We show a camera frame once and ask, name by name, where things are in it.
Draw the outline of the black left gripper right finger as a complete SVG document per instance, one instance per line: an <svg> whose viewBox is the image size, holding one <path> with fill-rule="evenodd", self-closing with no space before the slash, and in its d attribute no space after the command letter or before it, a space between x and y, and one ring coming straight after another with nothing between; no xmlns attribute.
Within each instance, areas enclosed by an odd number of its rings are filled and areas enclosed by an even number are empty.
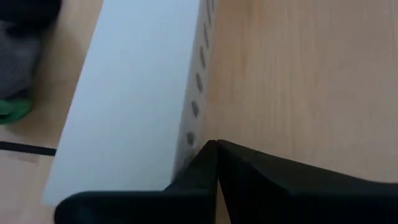
<svg viewBox="0 0 398 224"><path fill-rule="evenodd" d="M263 153L218 140L218 178L231 224L311 224L290 187L257 163Z"/></svg>

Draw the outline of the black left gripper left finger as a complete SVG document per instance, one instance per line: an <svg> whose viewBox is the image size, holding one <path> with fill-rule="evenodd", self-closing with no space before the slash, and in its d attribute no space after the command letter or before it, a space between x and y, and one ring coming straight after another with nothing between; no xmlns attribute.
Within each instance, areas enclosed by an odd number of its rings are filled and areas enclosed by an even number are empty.
<svg viewBox="0 0 398 224"><path fill-rule="evenodd" d="M210 140L164 189L166 224L215 224L217 161L217 142Z"/></svg>

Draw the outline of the white slotted cable duct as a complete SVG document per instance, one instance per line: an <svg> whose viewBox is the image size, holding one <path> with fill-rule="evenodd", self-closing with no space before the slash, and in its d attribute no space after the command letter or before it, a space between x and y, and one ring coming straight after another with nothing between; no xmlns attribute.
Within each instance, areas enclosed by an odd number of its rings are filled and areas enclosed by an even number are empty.
<svg viewBox="0 0 398 224"><path fill-rule="evenodd" d="M200 0L190 69L175 154L173 178L193 160L201 148L201 129L214 46L219 0Z"/></svg>

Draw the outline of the white duct cover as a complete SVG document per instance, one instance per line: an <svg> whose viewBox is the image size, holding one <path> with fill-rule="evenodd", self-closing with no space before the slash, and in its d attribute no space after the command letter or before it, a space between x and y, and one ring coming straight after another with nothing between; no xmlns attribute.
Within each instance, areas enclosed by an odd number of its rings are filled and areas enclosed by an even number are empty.
<svg viewBox="0 0 398 224"><path fill-rule="evenodd" d="M200 0L104 0L43 201L162 190L177 146Z"/></svg>

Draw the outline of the black zip tie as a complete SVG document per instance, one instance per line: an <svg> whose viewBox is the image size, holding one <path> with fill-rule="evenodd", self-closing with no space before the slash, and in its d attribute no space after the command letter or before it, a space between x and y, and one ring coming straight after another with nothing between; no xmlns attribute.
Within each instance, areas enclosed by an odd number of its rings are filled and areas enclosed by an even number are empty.
<svg viewBox="0 0 398 224"><path fill-rule="evenodd" d="M28 154L38 154L43 156L54 156L56 154L56 149L31 146L26 144L18 144L13 142L0 141L0 149L5 151L23 152Z"/></svg>

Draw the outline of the black knit work glove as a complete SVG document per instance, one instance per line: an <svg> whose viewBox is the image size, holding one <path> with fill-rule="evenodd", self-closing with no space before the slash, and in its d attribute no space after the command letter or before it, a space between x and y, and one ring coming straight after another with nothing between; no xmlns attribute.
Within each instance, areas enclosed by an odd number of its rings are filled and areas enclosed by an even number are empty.
<svg viewBox="0 0 398 224"><path fill-rule="evenodd" d="M42 36L62 0L0 0L0 124L32 111L29 92L42 54Z"/></svg>

